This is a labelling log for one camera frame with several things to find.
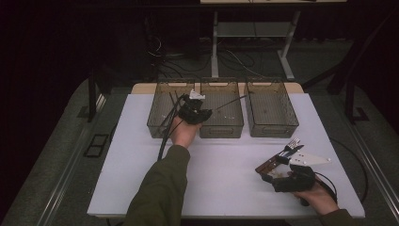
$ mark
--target hand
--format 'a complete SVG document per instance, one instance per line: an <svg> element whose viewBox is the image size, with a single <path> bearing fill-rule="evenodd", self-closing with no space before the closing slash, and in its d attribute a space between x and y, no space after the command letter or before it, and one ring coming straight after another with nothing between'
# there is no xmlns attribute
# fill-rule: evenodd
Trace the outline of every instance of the hand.
<svg viewBox="0 0 399 226"><path fill-rule="evenodd" d="M176 116L173 119L172 125L170 127L171 130L174 129L172 134L170 135L170 139L173 144L181 145L188 149L191 142L193 142L194 137L196 136L197 130L201 128L202 124L188 124L183 121L179 116Z"/></svg>
<svg viewBox="0 0 399 226"><path fill-rule="evenodd" d="M326 215L340 208L328 192L318 183L314 183L311 190L297 191L293 192L293 194L298 198L305 199L320 215Z"/></svg>

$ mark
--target dark background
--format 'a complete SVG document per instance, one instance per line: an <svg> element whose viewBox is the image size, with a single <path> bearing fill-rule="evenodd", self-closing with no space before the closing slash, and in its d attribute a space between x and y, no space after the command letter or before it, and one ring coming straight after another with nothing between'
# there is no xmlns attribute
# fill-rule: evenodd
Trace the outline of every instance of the dark background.
<svg viewBox="0 0 399 226"><path fill-rule="evenodd" d="M153 62L147 54L151 35L160 37L170 49L177 48L188 57L198 55L199 38L212 37L213 12L210 10L151 11L135 10L132 6L197 3L113 1L115 5L109 5L107 1L79 1L80 6L85 6L81 8L73 1L0 1L3 108L0 220L18 194L73 92L91 72L104 93L116 86L155 81ZM353 40L352 54L345 59L339 77L343 82L351 77L363 88L399 132L398 100L397 95L393 95L399 85L397 9L375 38L367 42L394 6L395 1L353 0L344 7L304 7L295 39ZM278 20L292 10L287 7L274 8L270 13L225 11L221 18ZM354 59L364 48L354 65ZM350 66L355 67L348 73Z"/></svg>

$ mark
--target plastic storage bin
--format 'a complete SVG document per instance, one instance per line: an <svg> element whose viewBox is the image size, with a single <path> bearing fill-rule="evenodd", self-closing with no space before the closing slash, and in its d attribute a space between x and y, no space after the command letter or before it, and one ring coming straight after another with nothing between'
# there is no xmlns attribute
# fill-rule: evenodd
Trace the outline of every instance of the plastic storage bin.
<svg viewBox="0 0 399 226"><path fill-rule="evenodd" d="M211 118L202 124L199 136L201 138L241 137L244 120L241 101L237 100L240 98L237 79L202 78L200 93L205 95L202 109L213 109L213 113Z"/></svg>
<svg viewBox="0 0 399 226"><path fill-rule="evenodd" d="M279 78L248 77L247 118L252 137L291 137L299 125L284 83Z"/></svg>
<svg viewBox="0 0 399 226"><path fill-rule="evenodd" d="M162 138L168 126L168 113L178 97L189 94L195 87L195 79L159 79L153 96L152 108L147 121L152 138Z"/></svg>

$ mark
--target sleeve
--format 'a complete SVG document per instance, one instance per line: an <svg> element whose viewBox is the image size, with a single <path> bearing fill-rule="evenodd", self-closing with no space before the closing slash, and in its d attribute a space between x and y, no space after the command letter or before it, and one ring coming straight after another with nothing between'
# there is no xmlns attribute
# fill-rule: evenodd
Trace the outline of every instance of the sleeve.
<svg viewBox="0 0 399 226"><path fill-rule="evenodd" d="M180 225L189 159L186 148L173 145L152 165L130 203L124 226Z"/></svg>
<svg viewBox="0 0 399 226"><path fill-rule="evenodd" d="M355 221L345 209L339 209L329 214L323 215L320 217L320 221L324 226L336 226L336 225L345 225L345 226L357 226L359 225L357 221Z"/></svg>

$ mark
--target white table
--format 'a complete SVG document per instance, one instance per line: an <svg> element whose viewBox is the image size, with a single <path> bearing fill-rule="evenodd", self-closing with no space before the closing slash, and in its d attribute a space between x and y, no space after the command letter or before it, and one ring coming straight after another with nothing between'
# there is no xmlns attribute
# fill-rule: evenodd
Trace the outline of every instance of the white table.
<svg viewBox="0 0 399 226"><path fill-rule="evenodd" d="M88 214L123 218L144 175L156 161L161 139L153 139L146 125L152 94L130 94L96 185ZM299 120L293 137L305 145L303 152L329 157L332 163L313 166L338 189L338 202L354 218L364 209L332 148L308 94L291 93ZM188 186L183 218L312 218L315 212L301 206L290 193L276 193L255 168L282 150L290 138L251 137L242 99L245 125L241 138L197 137L190 147Z"/></svg>

